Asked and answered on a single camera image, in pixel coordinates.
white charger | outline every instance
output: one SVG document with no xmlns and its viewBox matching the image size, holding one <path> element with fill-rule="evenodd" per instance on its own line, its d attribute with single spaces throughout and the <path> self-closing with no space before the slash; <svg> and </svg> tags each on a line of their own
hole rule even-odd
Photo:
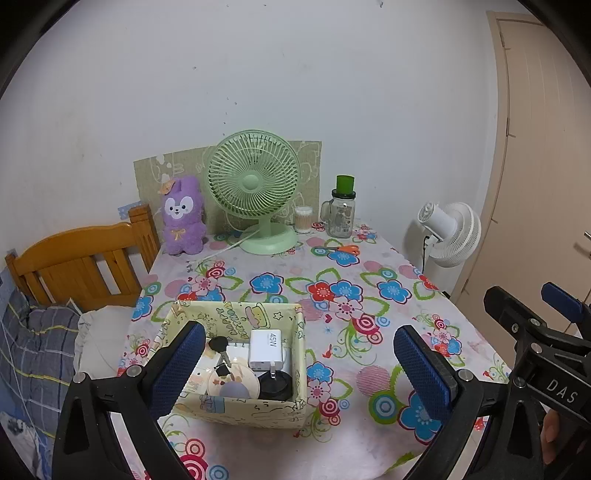
<svg viewBox="0 0 591 480">
<path fill-rule="evenodd" d="M 261 329 L 251 331 L 248 366 L 253 370 L 281 370 L 283 346 L 281 330 Z"/>
</svg>

human hand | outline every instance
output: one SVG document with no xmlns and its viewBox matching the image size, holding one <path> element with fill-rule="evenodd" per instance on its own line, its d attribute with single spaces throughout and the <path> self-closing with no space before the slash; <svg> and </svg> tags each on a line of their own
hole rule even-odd
<svg viewBox="0 0 591 480">
<path fill-rule="evenodd" d="M 560 416 L 556 410 L 549 410 L 544 417 L 544 426 L 540 434 L 542 445 L 542 459 L 545 465 L 552 463 L 556 458 L 556 446 L 554 441 L 560 431 Z"/>
</svg>

fan base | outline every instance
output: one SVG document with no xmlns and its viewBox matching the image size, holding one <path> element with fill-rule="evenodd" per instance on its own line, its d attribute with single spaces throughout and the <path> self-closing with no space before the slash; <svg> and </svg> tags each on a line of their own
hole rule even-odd
<svg viewBox="0 0 591 480">
<path fill-rule="evenodd" d="M 259 228 L 259 225 L 252 225 L 244 230 L 242 236 L 248 236 Z M 261 233 L 255 233 L 252 237 L 244 240 L 240 247 L 250 254 L 255 255 L 274 255 L 280 254 L 294 247 L 297 243 L 297 235 L 290 225 L 271 222 L 271 234 L 261 236 Z"/>
</svg>

door frame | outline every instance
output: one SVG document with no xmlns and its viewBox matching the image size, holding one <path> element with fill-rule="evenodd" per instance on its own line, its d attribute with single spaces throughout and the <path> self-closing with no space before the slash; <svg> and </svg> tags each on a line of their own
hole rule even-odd
<svg viewBox="0 0 591 480">
<path fill-rule="evenodd" d="M 495 49 L 496 84 L 498 87 L 495 153 L 492 158 L 491 177 L 488 182 L 488 189 L 486 191 L 484 205 L 482 206 L 482 213 L 480 214 L 480 222 L 482 224 L 480 243 L 470 258 L 468 258 L 463 264 L 460 276 L 458 277 L 456 285 L 453 287 L 452 295 L 450 296 L 450 300 L 453 303 L 457 303 L 459 300 L 470 275 L 472 275 L 472 270 L 476 265 L 478 256 L 480 255 L 482 245 L 484 244 L 486 234 L 488 233 L 488 228 L 491 225 L 492 212 L 495 210 L 496 199 L 499 194 L 503 169 L 505 167 L 507 136 L 509 134 L 509 74 L 507 71 L 505 44 L 499 22 L 509 21 L 543 25 L 536 17 L 528 14 L 487 11 L 486 16 L 488 17 L 488 24 L 491 28 L 492 45 Z"/>
</svg>

blue checkered blanket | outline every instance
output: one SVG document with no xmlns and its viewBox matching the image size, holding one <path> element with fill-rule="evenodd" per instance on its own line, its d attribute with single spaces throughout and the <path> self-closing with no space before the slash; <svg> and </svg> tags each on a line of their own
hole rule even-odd
<svg viewBox="0 0 591 480">
<path fill-rule="evenodd" d="M 61 405 L 74 374 L 78 313 L 63 306 L 31 307 L 15 290 L 2 318 L 0 379 L 14 403 L 27 414 L 44 447 L 43 470 L 51 476 L 53 438 Z"/>
</svg>

